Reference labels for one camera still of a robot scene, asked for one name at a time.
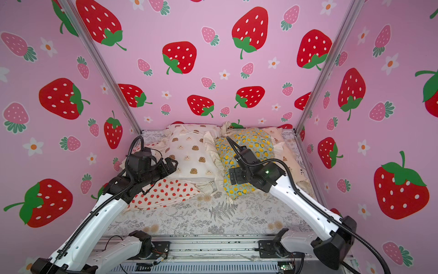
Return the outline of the red strawberry print pillow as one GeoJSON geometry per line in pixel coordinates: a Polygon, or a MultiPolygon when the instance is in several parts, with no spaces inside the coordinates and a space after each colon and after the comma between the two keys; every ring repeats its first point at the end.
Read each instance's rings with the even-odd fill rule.
{"type": "Polygon", "coordinates": [[[186,180],[163,179],[153,187],[144,187],[131,201],[126,211],[152,211],[185,202],[201,192],[186,180]]]}

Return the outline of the cream animal print pillow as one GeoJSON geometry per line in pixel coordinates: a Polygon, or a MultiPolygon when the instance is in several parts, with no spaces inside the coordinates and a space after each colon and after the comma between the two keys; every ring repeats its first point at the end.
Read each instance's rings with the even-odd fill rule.
{"type": "Polygon", "coordinates": [[[315,198],[313,187],[309,179],[305,177],[304,169],[297,162],[297,155],[292,152],[281,135],[282,131],[275,127],[266,129],[229,129],[221,138],[215,139],[217,153],[224,167],[224,190],[231,200],[245,196],[258,189],[250,183],[231,184],[229,170],[238,167],[235,160],[236,153],[230,147],[227,137],[230,137],[239,146],[253,151],[258,160],[267,159],[282,160],[292,173],[295,184],[305,193],[315,198]]]}

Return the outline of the lemon print teal pillow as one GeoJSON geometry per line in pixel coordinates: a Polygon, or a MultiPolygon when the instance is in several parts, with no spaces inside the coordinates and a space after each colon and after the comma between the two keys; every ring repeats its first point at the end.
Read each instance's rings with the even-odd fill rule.
{"type": "Polygon", "coordinates": [[[224,190],[228,197],[235,200],[255,191],[256,188],[248,182],[232,184],[229,170],[240,166],[236,151],[247,163],[273,159],[274,148],[270,135],[262,129],[239,129],[228,137],[216,139],[215,146],[225,170],[224,190]]]}

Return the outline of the white bear print pillow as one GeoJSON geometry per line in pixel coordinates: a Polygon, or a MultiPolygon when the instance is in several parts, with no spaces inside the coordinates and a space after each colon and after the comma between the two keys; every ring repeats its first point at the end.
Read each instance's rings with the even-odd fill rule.
{"type": "Polygon", "coordinates": [[[172,124],[164,131],[165,137],[149,147],[154,148],[164,158],[178,161],[173,179],[192,182],[213,180],[218,168],[211,154],[207,152],[205,138],[213,140],[220,136],[220,128],[212,124],[172,124]]]}

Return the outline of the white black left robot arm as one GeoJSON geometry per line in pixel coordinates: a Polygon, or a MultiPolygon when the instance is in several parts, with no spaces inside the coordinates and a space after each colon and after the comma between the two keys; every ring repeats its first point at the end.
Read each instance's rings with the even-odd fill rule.
{"type": "Polygon", "coordinates": [[[117,245],[92,256],[92,251],[114,219],[135,196],[146,195],[160,180],[176,172],[178,162],[157,160],[150,150],[130,154],[125,168],[110,180],[87,218],[50,258],[37,259],[33,274],[106,274],[128,259],[148,259],[154,245],[146,232],[135,230],[117,245]]]}

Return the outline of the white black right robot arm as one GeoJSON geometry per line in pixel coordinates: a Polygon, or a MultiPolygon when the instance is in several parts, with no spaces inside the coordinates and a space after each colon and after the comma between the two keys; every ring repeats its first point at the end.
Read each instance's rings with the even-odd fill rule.
{"type": "Polygon", "coordinates": [[[343,218],[333,213],[303,192],[295,184],[286,163],[279,159],[261,161],[247,147],[241,147],[231,139],[228,139],[228,142],[238,163],[237,168],[229,170],[232,183],[248,182],[255,188],[275,196],[294,210],[317,234],[317,238],[310,245],[322,264],[333,270],[344,266],[355,272],[344,259],[354,242],[358,241],[376,257],[384,273],[391,272],[382,255],[357,234],[356,221],[349,216],[343,218]]]}

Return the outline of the fern print bed sheet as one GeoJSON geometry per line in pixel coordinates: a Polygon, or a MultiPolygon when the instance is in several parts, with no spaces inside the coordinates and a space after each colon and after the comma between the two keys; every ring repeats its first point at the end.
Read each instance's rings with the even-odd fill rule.
{"type": "Polygon", "coordinates": [[[170,206],[147,210],[130,207],[109,226],[107,236],[126,236],[134,230],[151,235],[264,235],[287,228],[295,232],[312,232],[298,214],[276,197],[254,190],[231,199],[225,192],[222,163],[219,177],[209,185],[200,185],[199,194],[170,206]]]}

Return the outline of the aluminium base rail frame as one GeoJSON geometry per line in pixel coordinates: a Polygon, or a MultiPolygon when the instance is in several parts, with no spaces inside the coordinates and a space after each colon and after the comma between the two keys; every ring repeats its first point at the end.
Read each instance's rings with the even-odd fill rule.
{"type": "Polygon", "coordinates": [[[103,237],[92,248],[84,274],[346,274],[313,254],[313,234],[150,236],[146,251],[137,236],[103,237]]]}

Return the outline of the aluminium left corner post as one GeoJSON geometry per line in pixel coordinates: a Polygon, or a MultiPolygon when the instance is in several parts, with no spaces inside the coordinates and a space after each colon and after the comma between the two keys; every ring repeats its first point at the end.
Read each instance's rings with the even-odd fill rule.
{"type": "Polygon", "coordinates": [[[129,103],[96,46],[96,44],[108,47],[116,45],[124,51],[127,50],[120,45],[123,40],[123,29],[119,20],[97,1],[60,1],[60,4],[118,101],[134,132],[138,135],[141,134],[141,128],[130,110],[129,103]]]}

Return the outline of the aluminium corner post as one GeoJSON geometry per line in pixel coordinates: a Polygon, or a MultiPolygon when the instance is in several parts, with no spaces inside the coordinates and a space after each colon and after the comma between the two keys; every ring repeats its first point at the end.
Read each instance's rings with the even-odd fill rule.
{"type": "Polygon", "coordinates": [[[123,29],[119,20],[97,1],[60,1],[60,4],[118,101],[134,132],[138,135],[141,134],[141,128],[130,110],[129,103],[96,46],[96,44],[108,47],[116,45],[124,51],[127,50],[120,45],[123,40],[123,29]]]}
{"type": "Polygon", "coordinates": [[[313,109],[314,105],[316,104],[319,94],[323,90],[323,87],[329,78],[329,74],[333,69],[333,66],[335,64],[335,59],[338,56],[338,54],[341,52],[364,4],[365,4],[364,0],[351,1],[350,6],[346,11],[344,19],[336,34],[336,37],[334,39],[328,57],[324,62],[322,71],[320,72],[317,81],[313,87],[313,90],[311,91],[308,103],[306,104],[305,109],[302,115],[300,116],[300,119],[298,120],[297,124],[294,126],[294,133],[296,136],[301,132],[310,114],[310,111],[313,109]]]}

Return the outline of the aluminium right corner post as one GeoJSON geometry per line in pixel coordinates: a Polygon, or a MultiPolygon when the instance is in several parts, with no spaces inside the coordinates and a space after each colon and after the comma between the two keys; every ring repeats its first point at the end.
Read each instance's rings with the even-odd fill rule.
{"type": "Polygon", "coordinates": [[[328,57],[324,62],[322,71],[320,72],[317,81],[313,87],[313,90],[311,91],[308,103],[306,104],[305,109],[302,115],[300,116],[300,119],[298,120],[297,124],[294,126],[294,133],[296,136],[301,132],[310,114],[310,111],[313,109],[314,105],[316,104],[319,94],[323,90],[323,87],[329,78],[329,74],[333,69],[333,66],[335,64],[335,59],[338,56],[338,54],[341,52],[364,4],[365,4],[364,0],[351,1],[350,6],[346,11],[344,19],[336,34],[336,37],[334,39],[328,57]]]}

